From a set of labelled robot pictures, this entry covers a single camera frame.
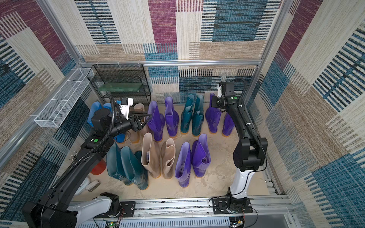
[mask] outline beige rain boot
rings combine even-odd
[[[170,179],[174,174],[172,165],[175,160],[175,142],[173,139],[168,139],[161,148],[162,158],[162,175],[165,179]]]
[[[136,104],[135,106],[134,106],[134,110],[136,111],[136,112],[145,112],[145,107],[144,107],[144,105],[143,104],[141,104],[141,103],[139,103],[139,104]],[[146,124],[144,127],[143,127],[143,129],[142,130],[140,130],[139,131],[140,133],[142,133],[142,136],[144,136],[147,132],[151,132],[150,131],[150,128],[148,127],[148,125]]]
[[[153,178],[161,175],[160,154],[160,147],[153,140],[152,134],[147,132],[143,137],[141,162]]]

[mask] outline white object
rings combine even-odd
[[[88,184],[86,186],[86,190],[92,189],[93,187],[95,187],[95,185],[99,184],[100,182],[98,180],[95,180],[93,182],[91,182],[90,184]]]
[[[34,121],[40,127],[60,127],[88,86],[87,77],[93,76],[94,72],[90,68],[81,67],[75,70]]]
[[[234,198],[242,199],[247,197],[247,191],[249,189],[250,181],[252,179],[252,176],[256,172],[252,172],[253,170],[246,170],[244,172],[241,172],[239,168],[236,168],[236,173],[234,174],[233,183],[230,187],[232,195],[237,194],[243,190],[240,194],[234,195]]]
[[[122,113],[122,115],[124,115],[124,117],[128,120],[128,116],[129,116],[129,107],[133,105],[133,98],[129,98],[128,97],[128,104],[127,105],[119,105],[120,107],[120,112]]]
[[[80,185],[80,187],[78,188],[78,190],[76,191],[75,196],[80,195],[85,190],[86,186],[90,184],[90,182],[91,182],[90,177],[87,176]]]
[[[109,210],[112,200],[107,196],[98,196],[93,200],[77,204],[75,206],[69,206],[68,211],[77,211],[76,215],[77,223],[76,226],[81,223],[94,218],[95,216],[105,213]]]

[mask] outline teal rain boot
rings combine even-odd
[[[125,185],[131,185],[132,182],[127,179],[120,157],[120,148],[114,143],[107,153],[107,170],[109,176],[123,181]]]
[[[196,96],[194,114],[193,114],[193,124],[192,124],[194,136],[200,135],[201,126],[204,122],[203,104],[204,104],[204,97],[202,95]]]
[[[194,95],[188,95],[188,98],[185,103],[184,111],[181,114],[181,125],[180,130],[183,135],[187,134],[190,127],[190,120],[193,116],[193,104],[194,104]]]
[[[148,173],[141,163],[142,151],[137,151],[133,154],[131,149],[125,146],[121,149],[120,155],[122,157],[123,169],[128,180],[135,183],[140,190],[147,189]]]

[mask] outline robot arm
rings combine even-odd
[[[73,228],[98,214],[113,216],[119,212],[119,197],[110,193],[103,193],[85,204],[69,207],[78,187],[114,144],[113,137],[130,129],[141,130],[151,116],[146,112],[131,112],[129,115],[133,99],[122,98],[115,104],[109,95],[112,112],[102,108],[94,113],[93,133],[81,145],[76,160],[37,203],[27,202],[24,205],[23,214],[29,227]]]

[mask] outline wire shelf rack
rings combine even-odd
[[[133,98],[133,103],[143,103],[148,106],[151,102],[151,91],[147,82],[145,70],[141,64],[95,64],[91,67],[95,73],[88,76],[88,80],[94,89],[100,94],[105,103],[109,99],[105,91],[100,91],[100,87],[105,84],[116,83],[140,83],[136,91],[111,91],[114,98],[120,100],[122,97]]]
[[[40,127],[59,128],[94,76],[91,68],[78,68],[35,118]]]

